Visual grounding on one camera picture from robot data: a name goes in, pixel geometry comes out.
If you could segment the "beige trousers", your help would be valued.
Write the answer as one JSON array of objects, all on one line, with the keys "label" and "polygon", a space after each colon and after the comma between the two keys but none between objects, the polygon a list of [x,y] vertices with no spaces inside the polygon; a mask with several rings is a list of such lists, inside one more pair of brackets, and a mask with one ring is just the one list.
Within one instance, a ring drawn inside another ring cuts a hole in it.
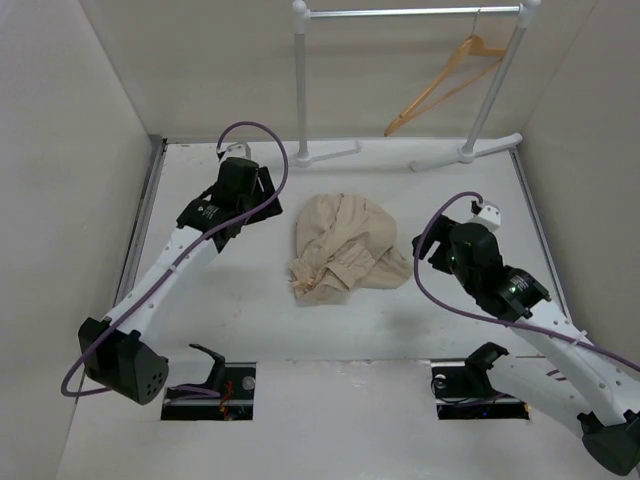
[{"label": "beige trousers", "polygon": [[412,276],[395,246],[397,223],[382,207],[356,194],[319,194],[295,225],[296,257],[289,262],[297,300],[337,304],[358,288],[397,289]]}]

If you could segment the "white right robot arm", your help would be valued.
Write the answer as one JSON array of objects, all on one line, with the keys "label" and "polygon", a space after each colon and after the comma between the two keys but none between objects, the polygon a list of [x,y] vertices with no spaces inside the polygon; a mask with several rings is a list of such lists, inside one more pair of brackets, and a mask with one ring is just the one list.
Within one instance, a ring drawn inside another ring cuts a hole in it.
[{"label": "white right robot arm", "polygon": [[465,360],[466,388],[533,406],[574,433],[604,469],[628,475],[639,464],[638,380],[622,370],[624,359],[591,343],[535,277],[504,263],[498,225],[438,214],[412,241],[414,261],[455,277],[480,308],[476,319],[511,330],[551,365],[545,370],[487,342]]}]

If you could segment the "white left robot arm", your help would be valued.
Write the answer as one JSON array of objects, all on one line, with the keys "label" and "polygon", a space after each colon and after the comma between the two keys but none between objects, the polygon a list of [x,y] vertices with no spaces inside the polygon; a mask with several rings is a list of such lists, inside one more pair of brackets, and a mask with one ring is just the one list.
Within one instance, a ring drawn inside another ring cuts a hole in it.
[{"label": "white left robot arm", "polygon": [[216,182],[180,213],[142,279],[103,319],[87,318],[80,326],[86,376],[139,405],[150,403],[176,363],[154,350],[152,327],[168,320],[179,288],[212,263],[244,226],[282,213],[279,192],[267,167],[241,157],[222,160]]}]

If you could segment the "wooden clothes hanger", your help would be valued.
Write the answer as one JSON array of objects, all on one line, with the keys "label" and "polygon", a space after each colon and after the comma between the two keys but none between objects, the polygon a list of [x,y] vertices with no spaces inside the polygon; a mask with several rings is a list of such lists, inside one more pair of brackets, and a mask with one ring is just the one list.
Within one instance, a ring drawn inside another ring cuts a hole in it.
[{"label": "wooden clothes hanger", "polygon": [[449,100],[465,88],[496,70],[506,58],[507,47],[488,46],[477,30],[482,15],[480,6],[473,17],[470,33],[453,50],[441,69],[427,81],[403,86],[397,81],[394,92],[414,93],[415,96],[388,123],[383,136],[390,137],[401,127],[415,120],[436,106]]}]

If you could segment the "white clothes rack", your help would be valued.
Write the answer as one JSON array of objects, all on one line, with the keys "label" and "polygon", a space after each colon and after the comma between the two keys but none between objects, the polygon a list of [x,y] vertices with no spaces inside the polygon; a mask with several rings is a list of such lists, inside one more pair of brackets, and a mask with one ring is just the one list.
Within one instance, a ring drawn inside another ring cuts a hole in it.
[{"label": "white clothes rack", "polygon": [[286,139],[464,136],[525,1],[241,1],[252,115]]}]

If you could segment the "aluminium frame rail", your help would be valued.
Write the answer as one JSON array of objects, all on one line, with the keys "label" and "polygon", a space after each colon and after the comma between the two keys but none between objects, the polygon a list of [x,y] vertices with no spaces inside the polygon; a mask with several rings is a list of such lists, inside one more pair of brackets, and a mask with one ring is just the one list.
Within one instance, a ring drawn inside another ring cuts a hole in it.
[{"label": "aluminium frame rail", "polygon": [[134,286],[164,164],[167,139],[161,135],[150,135],[149,140],[151,142],[151,154],[148,169],[143,182],[114,305],[123,300]]}]

